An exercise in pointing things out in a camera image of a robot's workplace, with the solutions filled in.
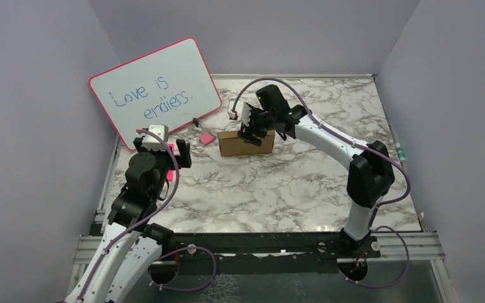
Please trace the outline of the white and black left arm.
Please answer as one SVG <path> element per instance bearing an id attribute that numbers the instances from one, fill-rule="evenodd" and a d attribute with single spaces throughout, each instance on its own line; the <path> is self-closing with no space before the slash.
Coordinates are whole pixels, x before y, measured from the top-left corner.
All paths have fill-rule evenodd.
<path id="1" fill-rule="evenodd" d="M 150 219 L 175 195 L 161 197 L 167 175 L 173 172 L 173 188 L 179 171 L 191 166 L 190 144 L 176 140 L 173 150 L 146 135 L 134 140 L 137 149 L 125 171 L 124 186 L 113 201 L 108 222 L 90 264 L 65 302 L 122 302 L 140 276 L 156 259 L 173 251 L 173 232 Z"/>

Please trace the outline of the brown cardboard box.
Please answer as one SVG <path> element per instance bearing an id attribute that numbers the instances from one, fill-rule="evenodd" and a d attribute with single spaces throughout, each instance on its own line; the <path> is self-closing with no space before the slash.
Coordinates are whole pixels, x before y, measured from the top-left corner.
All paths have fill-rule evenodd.
<path id="1" fill-rule="evenodd" d="M 260 146 L 245 142 L 237 136 L 237 131 L 219 132 L 217 138 L 221 157 L 264 155 L 273 151 L 275 132 L 268 131 Z"/>

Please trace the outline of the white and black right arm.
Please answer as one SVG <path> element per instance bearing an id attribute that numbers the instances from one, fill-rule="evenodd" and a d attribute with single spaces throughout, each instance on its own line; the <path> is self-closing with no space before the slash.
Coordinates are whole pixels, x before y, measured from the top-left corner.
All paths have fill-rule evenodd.
<path id="1" fill-rule="evenodd" d="M 256 97 L 259 107 L 245 102 L 237 110 L 237 103 L 232 102 L 228 110 L 232 120 L 241 120 L 237 135 L 244 142 L 261 146 L 267 132 L 273 130 L 282 139 L 291 137 L 309 143 L 347 170 L 347 194 L 352 204 L 340 230 L 339 248 L 348 257 L 356 256 L 370 236 L 377 202 L 395 182 L 385 144 L 357 142 L 319 120 L 305 105 L 291 107 L 277 85 L 260 88 Z"/>

